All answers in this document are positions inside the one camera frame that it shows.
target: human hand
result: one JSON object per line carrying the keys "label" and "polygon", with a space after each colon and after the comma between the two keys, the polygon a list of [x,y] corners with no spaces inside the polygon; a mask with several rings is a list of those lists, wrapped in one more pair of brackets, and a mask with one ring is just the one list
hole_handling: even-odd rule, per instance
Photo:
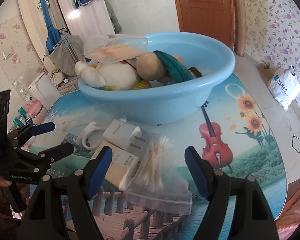
{"label": "human hand", "polygon": [[[8,216],[12,215],[11,209],[9,207],[10,203],[2,188],[9,187],[11,183],[11,181],[5,180],[3,177],[0,176],[0,214]],[[17,187],[19,189],[21,197],[25,201],[30,196],[30,185],[17,183]]]}

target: red violin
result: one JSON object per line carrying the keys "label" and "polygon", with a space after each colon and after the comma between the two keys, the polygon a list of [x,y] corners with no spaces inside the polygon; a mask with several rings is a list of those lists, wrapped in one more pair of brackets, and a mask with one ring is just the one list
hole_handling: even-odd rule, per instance
{"label": "red violin", "polygon": [[209,117],[201,107],[206,123],[199,127],[201,137],[206,140],[206,146],[202,149],[202,159],[207,160],[214,169],[221,169],[228,166],[232,173],[230,163],[233,160],[233,154],[228,144],[221,140],[221,128],[216,122],[210,122]]}

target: blue gripper pad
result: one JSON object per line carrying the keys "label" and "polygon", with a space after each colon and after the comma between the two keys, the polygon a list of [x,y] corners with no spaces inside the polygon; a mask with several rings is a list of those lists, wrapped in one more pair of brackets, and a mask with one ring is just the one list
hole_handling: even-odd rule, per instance
{"label": "blue gripper pad", "polygon": [[91,199],[99,191],[109,166],[112,162],[112,150],[108,146],[104,146],[97,158],[88,161],[85,171],[85,185],[87,186],[86,195]]}
{"label": "blue gripper pad", "polygon": [[185,150],[185,161],[199,194],[211,200],[215,189],[212,166],[208,161],[200,158],[193,146]]}
{"label": "blue gripper pad", "polygon": [[48,122],[48,123],[40,124],[40,125],[37,125],[37,126],[33,126],[30,130],[30,134],[32,136],[36,136],[36,135],[39,135],[39,134],[51,132],[55,128],[56,128],[56,125],[53,122]]}

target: brown door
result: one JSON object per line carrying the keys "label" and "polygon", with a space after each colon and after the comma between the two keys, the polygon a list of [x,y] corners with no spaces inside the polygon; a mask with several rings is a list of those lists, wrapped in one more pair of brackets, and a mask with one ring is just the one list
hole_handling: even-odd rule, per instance
{"label": "brown door", "polygon": [[210,36],[233,49],[233,0],[176,0],[176,6],[180,31]]}

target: wooden bridge illustration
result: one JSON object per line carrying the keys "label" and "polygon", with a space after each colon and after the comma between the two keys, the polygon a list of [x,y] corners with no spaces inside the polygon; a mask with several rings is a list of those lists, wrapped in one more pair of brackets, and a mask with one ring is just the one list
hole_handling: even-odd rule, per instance
{"label": "wooden bridge illustration", "polygon": [[[105,198],[104,213],[101,213],[102,199]],[[117,200],[116,212],[113,212],[114,200]],[[185,215],[170,214],[134,206],[128,202],[124,206],[124,192],[104,192],[101,187],[93,198],[92,214],[106,240],[170,240],[184,225]],[[64,199],[64,217],[67,221],[69,204]],[[75,231],[71,221],[68,228]]]}

